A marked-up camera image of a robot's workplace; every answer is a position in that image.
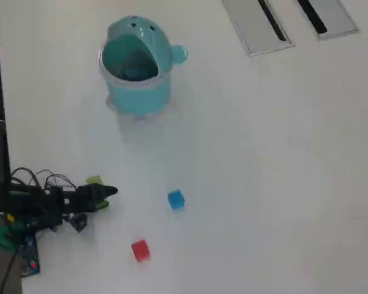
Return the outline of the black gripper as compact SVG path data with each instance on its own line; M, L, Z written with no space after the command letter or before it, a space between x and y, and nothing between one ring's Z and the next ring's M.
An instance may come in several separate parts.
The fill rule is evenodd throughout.
M107 198L118 193L118 189L113 186L103 184L92 184L90 186L80 186L73 191L62 191L63 214L70 213L91 213L109 206L108 200L95 203L94 198Z

